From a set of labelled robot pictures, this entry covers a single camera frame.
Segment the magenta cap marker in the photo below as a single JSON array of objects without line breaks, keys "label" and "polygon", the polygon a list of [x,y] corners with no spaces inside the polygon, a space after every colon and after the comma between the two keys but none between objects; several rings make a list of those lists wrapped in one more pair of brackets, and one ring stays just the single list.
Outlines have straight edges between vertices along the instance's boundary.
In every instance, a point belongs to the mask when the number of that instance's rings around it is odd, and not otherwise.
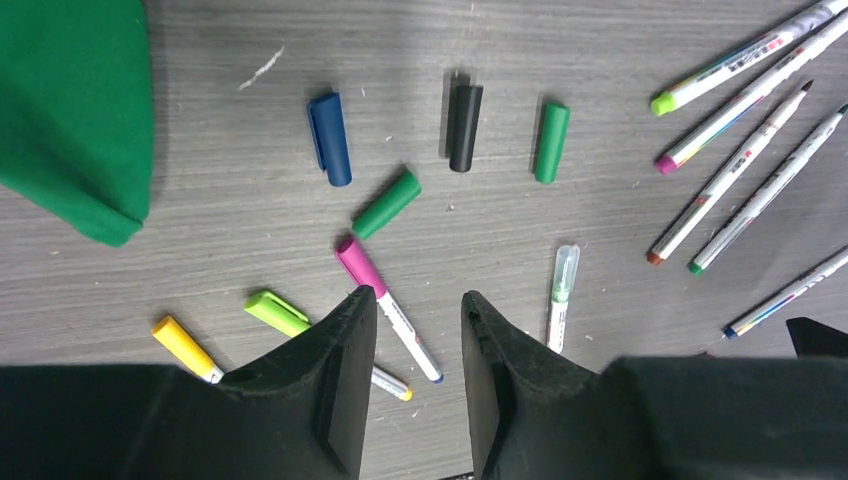
[{"label": "magenta cap marker", "polygon": [[820,33],[814,34],[777,62],[722,109],[659,157],[655,162],[656,169],[662,174],[668,174],[679,168],[846,32],[847,14],[841,13]]}]

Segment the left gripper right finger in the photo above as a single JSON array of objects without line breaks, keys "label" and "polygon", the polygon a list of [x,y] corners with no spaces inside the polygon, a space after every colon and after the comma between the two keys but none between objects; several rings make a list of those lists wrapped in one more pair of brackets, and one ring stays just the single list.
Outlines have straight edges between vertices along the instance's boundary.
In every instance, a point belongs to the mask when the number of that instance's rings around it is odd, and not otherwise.
[{"label": "left gripper right finger", "polygon": [[594,373],[461,301],[478,479],[843,479],[847,358],[621,357]]}]

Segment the purple cap marker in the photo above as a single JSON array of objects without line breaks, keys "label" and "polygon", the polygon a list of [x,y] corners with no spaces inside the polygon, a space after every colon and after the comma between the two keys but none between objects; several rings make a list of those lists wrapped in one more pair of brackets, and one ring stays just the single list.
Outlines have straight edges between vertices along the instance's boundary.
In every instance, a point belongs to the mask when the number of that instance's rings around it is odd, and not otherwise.
[{"label": "purple cap marker", "polygon": [[378,306],[388,318],[392,329],[426,378],[433,383],[441,383],[444,379],[441,368],[437,365],[436,360],[400,305],[389,292],[388,287],[360,243],[352,236],[345,237],[338,243],[334,255],[358,286],[369,286],[374,290]]}]

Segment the black cap marker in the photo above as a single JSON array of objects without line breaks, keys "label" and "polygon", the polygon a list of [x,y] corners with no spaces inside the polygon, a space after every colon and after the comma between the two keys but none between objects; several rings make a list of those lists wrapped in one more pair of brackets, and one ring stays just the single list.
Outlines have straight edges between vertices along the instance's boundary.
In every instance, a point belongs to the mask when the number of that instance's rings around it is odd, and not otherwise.
[{"label": "black cap marker", "polygon": [[809,79],[788,95],[726,160],[646,253],[649,264],[658,266],[671,256],[794,115],[814,83]]}]

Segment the blue pen cap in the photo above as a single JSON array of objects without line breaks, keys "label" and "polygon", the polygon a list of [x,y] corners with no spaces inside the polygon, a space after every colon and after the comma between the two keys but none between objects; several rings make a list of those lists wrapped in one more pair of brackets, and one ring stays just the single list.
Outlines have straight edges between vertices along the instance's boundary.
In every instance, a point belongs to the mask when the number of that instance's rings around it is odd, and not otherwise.
[{"label": "blue pen cap", "polygon": [[306,111],[319,169],[330,185],[349,185],[352,170],[340,95],[332,92],[317,97],[307,104]]}]

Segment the grey clear cap marker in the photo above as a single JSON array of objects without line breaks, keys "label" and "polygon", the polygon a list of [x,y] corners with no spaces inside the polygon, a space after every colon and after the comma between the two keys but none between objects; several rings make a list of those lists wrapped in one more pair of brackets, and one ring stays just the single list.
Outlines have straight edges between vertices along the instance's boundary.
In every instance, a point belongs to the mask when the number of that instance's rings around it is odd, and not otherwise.
[{"label": "grey clear cap marker", "polygon": [[557,354],[561,354],[564,348],[566,316],[579,258],[578,245],[562,245],[555,256],[546,345]]}]

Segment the black pen cap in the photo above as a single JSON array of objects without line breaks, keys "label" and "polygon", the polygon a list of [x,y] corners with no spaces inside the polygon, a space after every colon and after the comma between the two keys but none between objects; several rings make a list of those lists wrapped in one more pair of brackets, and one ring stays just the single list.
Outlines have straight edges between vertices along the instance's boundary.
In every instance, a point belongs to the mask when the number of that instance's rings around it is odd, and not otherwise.
[{"label": "black pen cap", "polygon": [[484,87],[460,85],[453,91],[448,148],[449,168],[471,170]]}]

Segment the small marker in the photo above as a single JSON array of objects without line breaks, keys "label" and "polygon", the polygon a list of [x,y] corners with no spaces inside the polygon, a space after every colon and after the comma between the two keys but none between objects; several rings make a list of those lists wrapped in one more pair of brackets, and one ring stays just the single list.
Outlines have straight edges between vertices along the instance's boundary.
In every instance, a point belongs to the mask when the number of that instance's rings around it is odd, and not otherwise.
[{"label": "small marker", "polygon": [[663,116],[681,108],[778,50],[789,46],[846,9],[846,1],[819,1],[813,4],[755,40],[665,89],[651,100],[650,110],[656,116]]}]

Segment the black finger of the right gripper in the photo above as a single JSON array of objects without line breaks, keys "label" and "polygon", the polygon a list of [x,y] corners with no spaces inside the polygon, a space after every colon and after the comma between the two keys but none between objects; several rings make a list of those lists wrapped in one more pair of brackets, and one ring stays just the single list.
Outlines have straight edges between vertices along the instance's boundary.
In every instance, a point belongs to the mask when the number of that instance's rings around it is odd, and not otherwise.
[{"label": "black finger of the right gripper", "polygon": [[798,357],[847,358],[847,334],[807,317],[786,321]]}]

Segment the dark green pen cap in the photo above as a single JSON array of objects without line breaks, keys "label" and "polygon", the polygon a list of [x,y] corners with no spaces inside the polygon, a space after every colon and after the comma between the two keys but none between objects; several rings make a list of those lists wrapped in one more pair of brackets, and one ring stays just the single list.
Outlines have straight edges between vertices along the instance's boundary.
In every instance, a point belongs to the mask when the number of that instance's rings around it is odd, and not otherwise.
[{"label": "dark green pen cap", "polygon": [[352,231],[368,239],[388,225],[422,192],[422,187],[409,170],[404,170],[391,184],[368,203],[352,220]]}]

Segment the blue cap marker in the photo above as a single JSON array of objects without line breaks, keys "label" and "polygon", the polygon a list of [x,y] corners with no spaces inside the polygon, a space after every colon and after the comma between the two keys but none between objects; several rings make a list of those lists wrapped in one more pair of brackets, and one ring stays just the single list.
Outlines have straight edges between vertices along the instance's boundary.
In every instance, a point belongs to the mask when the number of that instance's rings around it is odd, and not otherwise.
[{"label": "blue cap marker", "polygon": [[812,289],[847,264],[847,247],[814,266],[771,297],[761,302],[748,313],[737,318],[722,329],[727,339],[737,338],[757,326],[797,297]]}]

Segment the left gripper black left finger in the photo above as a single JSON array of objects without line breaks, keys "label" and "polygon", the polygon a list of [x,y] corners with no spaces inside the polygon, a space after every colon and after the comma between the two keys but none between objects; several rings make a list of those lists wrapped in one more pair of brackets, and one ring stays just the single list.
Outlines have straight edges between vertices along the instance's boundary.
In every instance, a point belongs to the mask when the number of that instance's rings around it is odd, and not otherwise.
[{"label": "left gripper black left finger", "polygon": [[356,479],[376,342],[360,287],[210,384],[164,364],[6,366],[5,479]]}]

